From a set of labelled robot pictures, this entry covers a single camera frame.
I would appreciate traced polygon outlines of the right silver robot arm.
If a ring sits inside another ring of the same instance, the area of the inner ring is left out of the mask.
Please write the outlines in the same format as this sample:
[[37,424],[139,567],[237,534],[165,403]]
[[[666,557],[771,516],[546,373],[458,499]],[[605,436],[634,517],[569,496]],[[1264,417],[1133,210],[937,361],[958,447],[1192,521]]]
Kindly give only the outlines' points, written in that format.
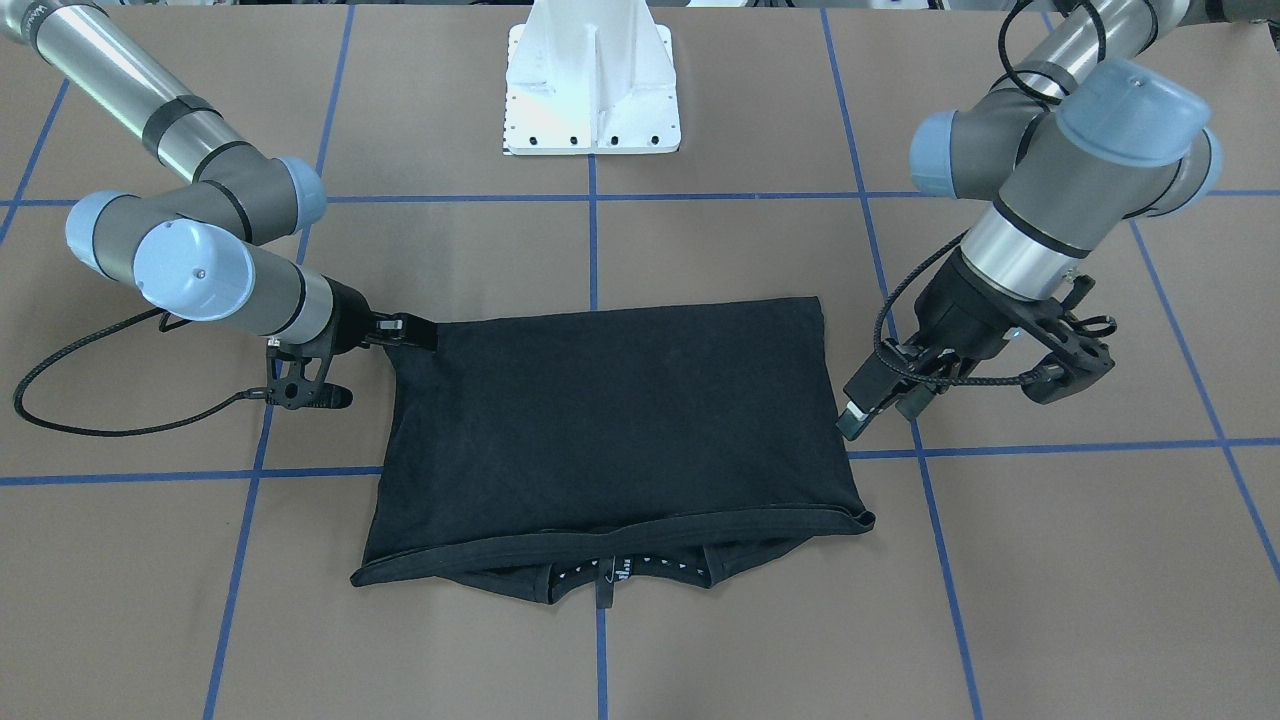
[[96,1],[5,1],[4,38],[27,47],[172,176],[152,193],[100,190],[67,215],[69,252],[97,277],[193,323],[228,325],[307,357],[370,345],[434,348],[436,325],[380,313],[357,291],[274,254],[317,224],[317,168],[273,156],[165,68]]

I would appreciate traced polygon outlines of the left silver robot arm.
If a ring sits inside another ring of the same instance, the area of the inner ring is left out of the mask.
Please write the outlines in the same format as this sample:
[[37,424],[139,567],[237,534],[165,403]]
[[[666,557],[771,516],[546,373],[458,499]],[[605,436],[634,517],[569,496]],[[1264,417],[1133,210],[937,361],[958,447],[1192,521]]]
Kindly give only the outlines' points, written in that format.
[[916,332],[884,337],[844,388],[837,425],[856,439],[887,407],[914,419],[947,389],[1016,386],[1075,395],[1114,368],[1111,316],[1079,318],[1079,269],[1112,228],[1197,202],[1224,164],[1210,105],[1135,59],[1171,31],[1277,19],[1275,1],[1078,1],[1023,60],[997,41],[1001,76],[966,111],[927,117],[911,140],[916,188],[984,211],[922,263]]

